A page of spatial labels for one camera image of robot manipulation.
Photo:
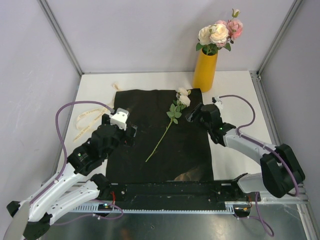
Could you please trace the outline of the right aluminium frame post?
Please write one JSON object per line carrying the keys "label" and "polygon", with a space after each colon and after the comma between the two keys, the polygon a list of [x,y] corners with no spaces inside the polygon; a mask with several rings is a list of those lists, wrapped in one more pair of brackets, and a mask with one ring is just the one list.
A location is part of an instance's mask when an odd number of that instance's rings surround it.
{"label": "right aluminium frame post", "polygon": [[293,22],[294,18],[296,17],[300,7],[303,5],[304,0],[294,0],[292,5],[290,6],[287,14],[285,15],[274,39],[269,46],[266,55],[264,56],[261,64],[259,65],[258,69],[256,70],[256,74],[258,77],[262,76],[266,66],[272,59],[273,55],[275,54],[277,48],[280,46],[281,41],[283,40],[286,32],[288,31],[291,23]]}

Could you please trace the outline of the left aluminium frame post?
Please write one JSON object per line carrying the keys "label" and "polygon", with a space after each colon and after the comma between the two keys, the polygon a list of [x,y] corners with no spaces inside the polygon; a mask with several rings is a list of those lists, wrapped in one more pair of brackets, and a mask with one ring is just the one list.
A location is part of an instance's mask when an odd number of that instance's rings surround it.
{"label": "left aluminium frame post", "polygon": [[68,59],[70,60],[73,68],[77,72],[77,74],[81,77],[84,72],[79,64],[79,61],[77,60],[77,57],[72,50],[72,47],[67,40],[63,29],[61,28],[52,8],[50,7],[47,0],[37,0],[41,10],[43,11],[49,25],[51,26],[55,36],[57,37],[58,41],[60,42],[64,52],[66,53]]}

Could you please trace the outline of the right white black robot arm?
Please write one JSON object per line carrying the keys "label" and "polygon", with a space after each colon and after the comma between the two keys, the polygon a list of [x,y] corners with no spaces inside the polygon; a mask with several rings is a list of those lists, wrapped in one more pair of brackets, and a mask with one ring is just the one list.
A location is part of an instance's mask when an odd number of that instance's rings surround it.
{"label": "right white black robot arm", "polygon": [[269,144],[241,133],[236,126],[222,120],[215,104],[199,103],[186,119],[205,129],[215,144],[236,150],[260,165],[260,173],[245,173],[230,188],[235,200],[242,201],[253,192],[269,192],[282,198],[291,190],[298,191],[298,185],[305,180],[305,173],[289,145]]}

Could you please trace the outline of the yellow cylindrical vase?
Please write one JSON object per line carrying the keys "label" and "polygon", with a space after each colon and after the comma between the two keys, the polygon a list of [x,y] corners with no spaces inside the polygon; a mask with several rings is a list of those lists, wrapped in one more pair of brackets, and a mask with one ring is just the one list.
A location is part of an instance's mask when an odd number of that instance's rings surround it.
{"label": "yellow cylindrical vase", "polygon": [[200,51],[193,74],[192,87],[194,89],[200,89],[202,93],[205,93],[212,88],[217,61],[218,53],[206,55],[202,50]]}

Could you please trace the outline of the aluminium frame post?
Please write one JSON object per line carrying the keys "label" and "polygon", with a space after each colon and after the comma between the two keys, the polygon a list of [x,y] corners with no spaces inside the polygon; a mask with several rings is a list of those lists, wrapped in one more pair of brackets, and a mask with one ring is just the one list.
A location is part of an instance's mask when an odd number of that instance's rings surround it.
{"label": "aluminium frame post", "polygon": [[293,22],[294,18],[296,17],[300,7],[303,5],[304,0],[294,0],[292,5],[290,6],[287,14],[285,15],[274,39],[269,46],[266,55],[264,56],[261,64],[259,65],[258,69],[256,70],[256,74],[258,77],[262,76],[266,66],[272,59],[273,55],[275,54],[277,48],[280,46],[281,41],[283,40],[286,32],[288,31],[291,23]]}
{"label": "aluminium frame post", "polygon": [[70,60],[73,68],[77,72],[77,74],[81,77],[84,72],[79,64],[79,61],[77,60],[77,57],[72,50],[72,47],[67,40],[63,29],[61,28],[52,8],[50,7],[47,0],[37,0],[41,10],[43,11],[49,25],[51,26],[55,36],[57,37],[58,41],[60,42],[64,52],[66,53],[68,59]]}

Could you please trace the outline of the pink flower stem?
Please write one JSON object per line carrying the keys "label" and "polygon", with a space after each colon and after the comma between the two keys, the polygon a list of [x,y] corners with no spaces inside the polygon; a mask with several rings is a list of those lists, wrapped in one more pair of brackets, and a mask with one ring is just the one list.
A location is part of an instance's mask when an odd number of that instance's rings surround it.
{"label": "pink flower stem", "polygon": [[227,23],[223,20],[217,21],[214,25],[214,30],[211,33],[210,39],[218,48],[223,48],[229,39],[229,30]]}
{"label": "pink flower stem", "polygon": [[243,33],[243,23],[238,19],[241,11],[239,9],[232,10],[232,19],[227,21],[227,29],[229,31],[230,42],[233,44],[234,41],[239,38]]}

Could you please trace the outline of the cream printed ribbon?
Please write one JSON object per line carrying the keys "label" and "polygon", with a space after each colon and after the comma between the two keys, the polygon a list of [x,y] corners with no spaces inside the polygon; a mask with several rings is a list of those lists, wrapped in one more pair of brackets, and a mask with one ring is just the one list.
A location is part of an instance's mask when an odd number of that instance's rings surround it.
{"label": "cream printed ribbon", "polygon": [[[83,81],[76,96],[77,101],[94,101],[114,108],[116,93],[123,88],[118,81],[88,80]],[[103,114],[110,110],[96,103],[81,103],[73,107],[70,126],[72,143],[80,143],[91,136],[91,133],[101,124]]]}

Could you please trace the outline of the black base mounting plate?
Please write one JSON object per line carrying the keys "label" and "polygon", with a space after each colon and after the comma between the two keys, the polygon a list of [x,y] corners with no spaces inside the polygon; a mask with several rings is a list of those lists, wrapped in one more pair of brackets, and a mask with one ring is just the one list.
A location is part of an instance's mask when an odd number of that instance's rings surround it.
{"label": "black base mounting plate", "polygon": [[166,181],[160,183],[112,183],[104,193],[93,200],[94,203],[115,203],[118,207],[147,206],[190,206],[209,202],[221,207],[222,203],[244,202],[249,204],[260,195],[244,193],[236,180],[217,181]]}

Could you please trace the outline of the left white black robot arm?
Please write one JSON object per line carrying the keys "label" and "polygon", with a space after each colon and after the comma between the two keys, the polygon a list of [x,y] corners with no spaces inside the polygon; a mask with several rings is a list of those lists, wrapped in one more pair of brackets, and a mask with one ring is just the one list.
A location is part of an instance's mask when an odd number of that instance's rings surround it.
{"label": "left white black robot arm", "polygon": [[110,196],[111,183],[102,174],[94,174],[78,189],[66,193],[79,181],[99,168],[125,139],[135,134],[127,127],[129,112],[118,108],[116,113],[103,115],[101,125],[91,137],[66,159],[60,172],[50,178],[36,193],[18,202],[12,201],[7,210],[12,222],[4,239],[25,237],[36,240],[43,236],[59,218],[87,201],[103,201]]}

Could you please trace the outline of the black wrapping paper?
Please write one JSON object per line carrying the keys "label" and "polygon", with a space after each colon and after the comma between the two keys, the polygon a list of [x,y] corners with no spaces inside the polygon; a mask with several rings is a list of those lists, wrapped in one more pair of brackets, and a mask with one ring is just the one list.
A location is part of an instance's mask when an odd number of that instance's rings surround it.
{"label": "black wrapping paper", "polygon": [[192,89],[190,106],[178,123],[167,112],[176,100],[175,90],[127,90],[115,95],[114,107],[129,111],[128,124],[137,127],[133,146],[121,145],[107,160],[106,178],[112,183],[213,181],[210,140],[205,129],[188,122],[189,114],[203,101]]}

